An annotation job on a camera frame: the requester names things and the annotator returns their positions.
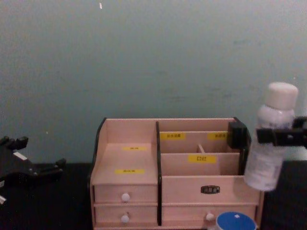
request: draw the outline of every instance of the blue container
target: blue container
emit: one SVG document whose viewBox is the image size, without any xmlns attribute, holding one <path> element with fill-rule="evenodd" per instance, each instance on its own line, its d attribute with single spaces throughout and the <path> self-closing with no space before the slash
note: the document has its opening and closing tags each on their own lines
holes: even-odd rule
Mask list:
<svg viewBox="0 0 307 230">
<path fill-rule="evenodd" d="M 256 224 L 250 217 L 239 212 L 225 212 L 216 219 L 218 230 L 256 230 Z"/>
</svg>

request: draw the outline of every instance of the wooden desk organizer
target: wooden desk organizer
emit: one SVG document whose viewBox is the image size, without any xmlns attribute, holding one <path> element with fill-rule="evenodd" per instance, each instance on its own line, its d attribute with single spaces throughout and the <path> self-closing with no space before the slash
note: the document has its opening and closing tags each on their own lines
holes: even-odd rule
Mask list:
<svg viewBox="0 0 307 230">
<path fill-rule="evenodd" d="M 230 124 L 242 125 L 236 118 L 104 119 L 88 179 L 93 229 L 205 229 L 226 211 L 260 226 L 264 194 L 244 183 L 248 146 L 236 149 L 242 137 Z"/>
</svg>

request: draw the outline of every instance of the yellow label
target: yellow label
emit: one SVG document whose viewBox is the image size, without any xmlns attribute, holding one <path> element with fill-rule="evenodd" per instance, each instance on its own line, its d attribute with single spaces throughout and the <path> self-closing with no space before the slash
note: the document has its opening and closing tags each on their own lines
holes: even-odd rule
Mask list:
<svg viewBox="0 0 307 230">
<path fill-rule="evenodd" d="M 208 133 L 208 139 L 209 140 L 226 140 L 227 132 Z"/>
<path fill-rule="evenodd" d="M 160 133 L 161 140 L 184 140 L 186 138 L 185 133 Z"/>
<path fill-rule="evenodd" d="M 208 155 L 189 155 L 188 161 L 192 163 L 216 163 L 216 156 L 208 156 Z"/>
<path fill-rule="evenodd" d="M 146 147 L 137 147 L 137 146 L 130 146 L 130 147 L 123 147 L 123 150 L 147 150 Z"/>
<path fill-rule="evenodd" d="M 116 169 L 115 174 L 144 174 L 144 169 Z"/>
</svg>

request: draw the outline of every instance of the white drawer knob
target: white drawer knob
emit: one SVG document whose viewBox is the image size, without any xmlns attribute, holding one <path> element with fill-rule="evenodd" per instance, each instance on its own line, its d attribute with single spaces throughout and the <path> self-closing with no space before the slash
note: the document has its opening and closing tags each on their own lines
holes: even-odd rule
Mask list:
<svg viewBox="0 0 307 230">
<path fill-rule="evenodd" d="M 212 214 L 212 213 L 208 213 L 207 215 L 206 215 L 206 220 L 207 221 L 212 221 L 212 220 L 214 220 L 215 219 L 215 216 Z"/>
<path fill-rule="evenodd" d="M 121 222 L 122 223 L 128 223 L 129 222 L 129 216 L 127 215 L 127 214 L 125 214 L 125 215 L 123 215 L 122 217 L 121 217 Z"/>
<path fill-rule="evenodd" d="M 123 195 L 121 195 L 121 200 L 123 202 L 128 202 L 130 200 L 130 196 L 128 193 L 124 193 Z"/>
</svg>

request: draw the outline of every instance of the black tabletop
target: black tabletop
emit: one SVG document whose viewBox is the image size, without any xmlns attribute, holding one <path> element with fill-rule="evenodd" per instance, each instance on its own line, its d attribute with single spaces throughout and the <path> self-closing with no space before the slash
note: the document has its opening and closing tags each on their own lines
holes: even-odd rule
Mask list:
<svg viewBox="0 0 307 230">
<path fill-rule="evenodd" d="M 90 164 L 67 164 L 63 176 L 34 188 L 2 188 L 0 230 L 90 230 L 86 188 Z M 263 230 L 307 229 L 307 161 L 283 165 L 278 188 L 266 194 Z"/>
</svg>

